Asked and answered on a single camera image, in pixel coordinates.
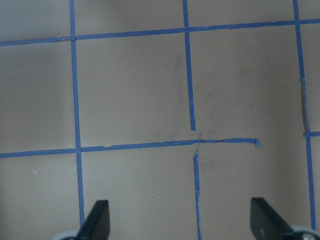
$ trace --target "blue tape line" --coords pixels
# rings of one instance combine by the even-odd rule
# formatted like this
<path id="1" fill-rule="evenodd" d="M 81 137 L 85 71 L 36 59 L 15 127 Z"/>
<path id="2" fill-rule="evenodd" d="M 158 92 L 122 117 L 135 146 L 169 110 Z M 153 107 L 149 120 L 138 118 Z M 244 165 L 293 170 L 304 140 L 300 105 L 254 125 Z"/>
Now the blue tape line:
<path id="1" fill-rule="evenodd" d="M 188 13 L 188 0 L 182 0 L 183 9 L 183 25 L 184 27 L 189 27 L 189 13 Z"/>
<path id="2" fill-rule="evenodd" d="M 201 228 L 200 228 L 200 177 L 199 177 L 199 147 L 200 140 L 198 140 L 198 147 L 193 156 L 193 172 L 194 172 L 194 189 L 195 189 L 195 210 L 196 210 L 196 228 L 198 234 L 198 240 L 202 240 Z"/>
<path id="3" fill-rule="evenodd" d="M 148 149 L 148 148 L 161 148 L 161 147 L 174 147 L 174 146 L 187 146 L 198 143 L 198 139 L 181 140 L 181 141 L 159 141 L 149 143 L 136 143 L 136 144 L 120 144 L 112 146 L 86 146 L 81 148 L 81 152 L 98 152 L 98 151 L 112 151 L 112 150 L 126 150 L 126 149 Z M 228 138 L 221 140 L 201 139 L 200 143 L 248 143 L 260 146 L 260 141 L 255 138 Z"/>
<path id="4" fill-rule="evenodd" d="M 78 92 L 78 73 L 77 73 L 77 48 L 76 48 L 76 16 L 75 16 L 75 2 L 69 0 L 70 7 L 70 34 L 71 41 L 71 62 L 72 62 L 72 86 L 73 86 L 73 109 L 74 109 L 74 132 L 75 132 L 75 146 L 76 146 L 76 172 L 78 182 L 78 203 L 79 203 L 79 218 L 80 226 L 85 222 L 84 213 L 84 187 L 82 176 L 82 156 L 81 156 L 81 139 L 79 126 L 79 92 Z"/>
<path id="5" fill-rule="evenodd" d="M 184 34 L 184 41 L 185 41 L 185 61 L 186 61 L 187 86 L 188 86 L 190 127 L 192 131 L 196 131 L 195 103 L 194 103 L 194 89 L 192 84 L 192 66 L 191 66 L 191 50 L 190 50 L 189 32 L 186 32 Z"/>
<path id="6" fill-rule="evenodd" d="M 0 159 L 28 157 L 28 156 L 41 156 L 41 155 L 55 155 L 55 154 L 75 154 L 75 153 L 76 153 L 76 149 L 74 148 L 19 151 L 19 152 L 0 153 Z"/>
<path id="7" fill-rule="evenodd" d="M 301 29 L 299 22 L 299 7 L 298 0 L 292 0 L 294 20 L 295 20 L 295 35 L 296 35 L 296 45 L 298 52 L 299 61 L 299 73 L 300 81 L 302 85 L 302 100 L 304 104 L 304 118 L 306 122 L 307 133 L 310 132 L 309 118 L 308 118 L 308 108 L 307 108 L 307 95 L 306 95 L 306 78 L 305 78 L 305 66 L 304 66 L 304 55 L 302 49 L 302 39 L 301 39 Z M 310 201 L 310 217 L 311 217 L 311 227 L 316 229 L 316 206 L 315 206 L 315 190 L 314 190 L 314 176 L 312 167 L 312 154 L 311 154 L 311 143 L 310 137 L 307 134 L 305 137 L 306 145 L 306 160 L 307 160 L 307 170 L 308 170 L 308 183 L 309 183 L 309 201 Z"/>
<path id="8" fill-rule="evenodd" d="M 311 134 L 318 134 L 315 136 L 320 136 L 320 132 L 311 132 Z M 125 149 L 147 149 L 147 148 L 161 148 L 161 147 L 174 147 L 174 146 L 187 146 L 198 143 L 198 139 L 193 140 L 181 140 L 181 141 L 159 141 L 150 143 L 136 143 L 136 144 L 121 144 L 106 146 L 87 146 L 81 147 L 81 152 L 99 152 L 99 151 L 111 151 L 111 150 L 125 150 Z M 213 139 L 201 139 L 200 143 L 248 143 L 255 144 L 257 147 L 260 146 L 260 141 L 254 138 L 229 138 L 221 140 Z M 20 152 L 6 152 L 0 153 L 0 159 L 4 158 L 17 158 L 17 157 L 27 157 L 27 156 L 40 156 L 40 155 L 56 155 L 56 154 L 75 154 L 77 149 L 66 148 L 66 149 L 49 149 L 49 150 L 35 150 L 35 151 L 20 151 Z"/>
<path id="9" fill-rule="evenodd" d="M 69 0 L 70 7 L 70 34 L 71 37 L 76 36 L 76 11 L 75 11 L 75 1 Z"/>
<path id="10" fill-rule="evenodd" d="M 312 154 L 311 154 L 311 143 L 310 137 L 305 137 L 306 145 L 306 160 L 307 160 L 307 170 L 308 170 L 308 182 L 309 182 L 309 201 L 310 201 L 310 217 L 311 217 L 311 227 L 316 230 L 316 205 L 315 205 L 315 190 L 314 190 L 314 174 L 312 167 Z"/>
<path id="11" fill-rule="evenodd" d="M 70 36 L 60 36 L 60 37 L 27 39 L 27 40 L 18 40 L 18 41 L 2 41 L 0 42 L 0 47 L 16 46 L 16 45 L 24 45 L 24 44 L 46 44 L 46 43 L 55 43 L 55 42 L 62 42 L 62 41 L 69 41 L 69 40 L 71 40 Z"/>
<path id="12" fill-rule="evenodd" d="M 302 100 L 303 100 L 303 105 L 304 105 L 304 119 L 306 123 L 306 131 L 310 133 L 310 123 L 309 123 L 309 117 L 308 117 L 308 106 L 307 106 L 307 87 L 306 87 L 306 79 L 300 77 L 301 85 L 302 85 Z"/>
<path id="13" fill-rule="evenodd" d="M 90 40 L 90 39 L 112 39 L 112 38 L 125 38 L 137 36 L 151 36 L 163 34 L 179 34 L 186 32 L 186 28 L 172 28 L 172 29 L 159 29 L 159 30 L 145 30 L 145 31 L 126 31 L 126 32 L 112 32 L 112 33 L 99 33 L 88 35 L 77 35 L 77 40 Z"/>
<path id="14" fill-rule="evenodd" d="M 299 23 L 300 24 L 320 24 L 320 19 L 319 18 L 316 18 L 316 19 L 304 19 L 304 20 L 301 20 L 299 19 Z"/>
<path id="15" fill-rule="evenodd" d="M 304 65 L 304 55 L 303 55 L 303 49 L 302 49 L 301 29 L 300 29 L 300 23 L 299 23 L 298 0 L 292 0 L 292 3 L 293 3 L 294 20 L 295 20 L 295 36 L 296 36 L 296 46 L 297 46 L 297 52 L 298 52 L 299 73 L 300 73 L 300 81 L 302 85 L 304 120 L 306 124 L 306 131 L 310 132 L 310 123 L 309 123 L 308 108 L 307 108 L 305 65 Z"/>
<path id="16" fill-rule="evenodd" d="M 186 29 L 189 27 L 188 15 L 188 1 L 182 0 L 183 9 L 183 24 Z M 190 114 L 190 128 L 196 131 L 196 118 L 195 118 L 195 102 L 194 102 L 194 88 L 192 85 L 192 64 L 191 64 L 191 48 L 190 48 L 190 34 L 184 33 L 185 43 L 185 63 L 186 63 L 186 78 L 188 86 L 188 100 L 189 100 L 189 114 Z"/>
<path id="17" fill-rule="evenodd" d="M 310 131 L 305 134 L 306 137 L 319 137 L 320 131 Z"/>
<path id="18" fill-rule="evenodd" d="M 320 19 L 319 18 L 304 19 L 304 20 L 298 20 L 298 22 L 301 25 L 320 24 Z M 180 27 L 180 28 L 158 29 L 158 30 L 84 34 L 84 35 L 73 35 L 73 37 L 62 36 L 62 37 L 27 39 L 27 40 L 18 40 L 18 41 L 3 41 L 3 42 L 0 42 L 0 47 L 23 45 L 23 44 L 41 44 L 41 43 L 53 43 L 53 42 L 60 42 L 60 41 L 71 41 L 71 40 L 75 40 L 75 38 L 76 40 L 110 39 L 110 38 L 191 33 L 191 32 L 202 32 L 202 31 L 213 31 L 213 30 L 224 30 L 224 29 L 249 29 L 249 28 L 263 28 L 263 27 L 276 27 L 276 26 L 292 26 L 295 24 L 296 24 L 296 21 L 289 20 L 289 21 L 252 22 L 252 23 L 224 24 L 224 25 L 211 25 L 211 26 L 192 26 L 192 27 Z"/>

